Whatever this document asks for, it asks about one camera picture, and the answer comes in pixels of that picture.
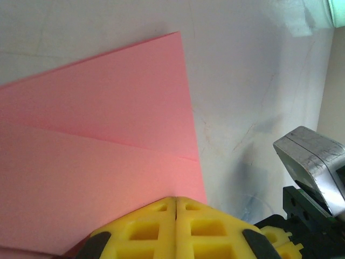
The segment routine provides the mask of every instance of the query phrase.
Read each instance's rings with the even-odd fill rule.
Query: white surface
[[[2,0],[0,83],[181,30],[209,204],[255,223],[282,213],[272,143],[316,129],[333,35],[292,37],[271,2]]]
[[[334,31],[318,132],[345,144],[345,27]]]

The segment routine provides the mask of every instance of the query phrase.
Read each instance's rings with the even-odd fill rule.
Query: black plastic part
[[[101,232],[90,237],[75,259],[99,259],[110,237],[110,232]]]
[[[283,188],[283,209],[288,215],[272,215],[256,224],[291,232],[294,244],[301,243],[303,259],[330,259],[345,256],[344,223],[326,217],[295,187]]]
[[[281,259],[266,236],[252,229],[245,229],[242,234],[257,259]]]

